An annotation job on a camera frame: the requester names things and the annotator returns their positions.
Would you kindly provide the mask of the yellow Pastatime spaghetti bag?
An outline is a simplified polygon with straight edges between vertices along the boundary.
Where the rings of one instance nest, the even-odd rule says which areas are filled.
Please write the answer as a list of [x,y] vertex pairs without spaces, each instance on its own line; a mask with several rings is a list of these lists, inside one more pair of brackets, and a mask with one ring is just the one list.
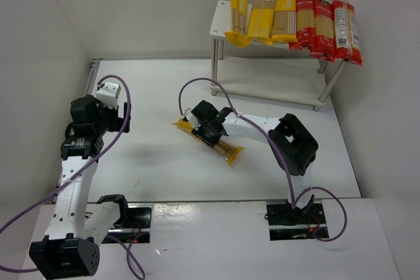
[[[192,133],[193,127],[188,122],[180,118],[176,123],[173,123],[176,128],[182,130],[184,133],[189,134],[192,138],[195,138],[197,141],[203,142],[198,136]],[[224,157],[227,164],[232,166],[234,161],[237,159],[237,156],[242,151],[243,147],[233,146],[228,142],[219,140],[211,149],[217,152],[220,156]]]

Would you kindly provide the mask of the red pasta bag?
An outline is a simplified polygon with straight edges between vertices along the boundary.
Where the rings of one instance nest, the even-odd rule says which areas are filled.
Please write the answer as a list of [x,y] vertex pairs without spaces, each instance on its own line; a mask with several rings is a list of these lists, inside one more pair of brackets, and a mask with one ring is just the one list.
[[339,0],[334,0],[332,5],[335,32],[335,57],[361,66],[362,52],[354,6]]
[[314,0],[296,0],[297,42],[289,44],[289,50],[312,50],[315,46],[316,26]]
[[314,0],[315,40],[311,56],[327,62],[334,62],[333,6],[324,0]]

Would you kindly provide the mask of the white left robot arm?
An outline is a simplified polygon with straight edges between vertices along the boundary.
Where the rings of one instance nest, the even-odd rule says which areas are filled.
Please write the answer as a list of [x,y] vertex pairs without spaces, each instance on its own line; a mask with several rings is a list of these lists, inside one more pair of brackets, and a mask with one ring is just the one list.
[[129,131],[129,117],[120,118],[118,109],[117,97],[101,92],[71,103],[71,130],[61,147],[60,191],[42,240],[31,243],[29,250],[45,279],[93,276],[108,230],[127,217],[123,195],[102,196],[91,216],[85,216],[98,158],[105,152],[102,137],[106,132]]

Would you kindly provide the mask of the red pasta bag far right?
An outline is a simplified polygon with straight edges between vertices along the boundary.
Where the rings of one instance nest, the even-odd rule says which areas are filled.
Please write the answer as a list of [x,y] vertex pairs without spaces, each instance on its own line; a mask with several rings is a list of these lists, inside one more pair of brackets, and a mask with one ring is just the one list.
[[339,0],[334,0],[332,5],[335,32],[335,57],[361,66],[362,52],[354,6]]

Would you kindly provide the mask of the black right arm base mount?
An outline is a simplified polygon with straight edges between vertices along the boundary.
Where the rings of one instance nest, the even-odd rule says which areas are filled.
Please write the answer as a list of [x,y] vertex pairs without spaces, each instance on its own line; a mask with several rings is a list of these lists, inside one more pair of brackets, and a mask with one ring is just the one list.
[[314,232],[320,239],[329,238],[324,208],[320,202],[315,202],[301,219],[289,214],[285,202],[267,203],[264,218],[268,221],[271,241],[314,239]]

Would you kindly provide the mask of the white two-tier shelf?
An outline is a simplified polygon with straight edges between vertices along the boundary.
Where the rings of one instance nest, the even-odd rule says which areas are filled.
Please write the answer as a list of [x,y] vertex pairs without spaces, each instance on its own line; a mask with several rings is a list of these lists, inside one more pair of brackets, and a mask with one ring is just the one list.
[[209,30],[211,36],[211,78],[229,93],[284,102],[306,104],[320,110],[347,67],[342,61],[326,81],[328,62],[302,56],[252,58],[228,56],[225,32],[230,29],[230,2],[220,0]]

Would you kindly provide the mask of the red pasta bag middle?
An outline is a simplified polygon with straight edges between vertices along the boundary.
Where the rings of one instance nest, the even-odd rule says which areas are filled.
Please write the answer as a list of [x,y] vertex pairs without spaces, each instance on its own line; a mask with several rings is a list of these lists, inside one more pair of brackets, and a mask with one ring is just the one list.
[[311,56],[327,62],[334,62],[333,6],[324,0],[314,0],[315,40]]

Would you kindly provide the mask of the yellow pasta bag far left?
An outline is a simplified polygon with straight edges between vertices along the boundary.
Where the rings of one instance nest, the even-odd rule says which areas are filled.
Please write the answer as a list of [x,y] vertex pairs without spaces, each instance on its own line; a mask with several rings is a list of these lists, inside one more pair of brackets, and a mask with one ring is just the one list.
[[225,32],[227,41],[238,48],[248,46],[246,37],[248,0],[230,0],[231,28]]

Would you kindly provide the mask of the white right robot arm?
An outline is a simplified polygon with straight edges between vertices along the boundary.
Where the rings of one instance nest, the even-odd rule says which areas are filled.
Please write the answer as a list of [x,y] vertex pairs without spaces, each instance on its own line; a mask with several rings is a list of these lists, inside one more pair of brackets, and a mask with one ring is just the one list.
[[194,108],[188,108],[183,118],[191,124],[192,134],[209,146],[214,146],[223,136],[268,144],[286,173],[290,213],[303,216],[308,212],[314,196],[303,196],[302,192],[308,187],[305,174],[316,158],[319,145],[295,115],[287,113],[281,118],[246,115],[230,107],[218,110],[202,100]]

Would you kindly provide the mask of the yellow pasta bag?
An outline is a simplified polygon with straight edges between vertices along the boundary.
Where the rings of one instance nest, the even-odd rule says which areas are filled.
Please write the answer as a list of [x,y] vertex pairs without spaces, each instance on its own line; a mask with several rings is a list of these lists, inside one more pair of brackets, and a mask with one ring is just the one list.
[[253,0],[247,25],[247,39],[271,45],[276,0]]
[[231,28],[225,32],[227,41],[238,48],[248,46],[246,37],[248,0],[230,0]]
[[296,43],[296,0],[276,0],[272,24],[273,43]]

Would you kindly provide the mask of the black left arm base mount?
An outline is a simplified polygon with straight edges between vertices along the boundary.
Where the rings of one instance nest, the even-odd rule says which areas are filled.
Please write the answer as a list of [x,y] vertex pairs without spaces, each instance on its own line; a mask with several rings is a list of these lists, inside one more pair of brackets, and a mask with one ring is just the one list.
[[128,219],[108,230],[108,234],[122,243],[149,243],[152,224],[152,204],[129,203]]

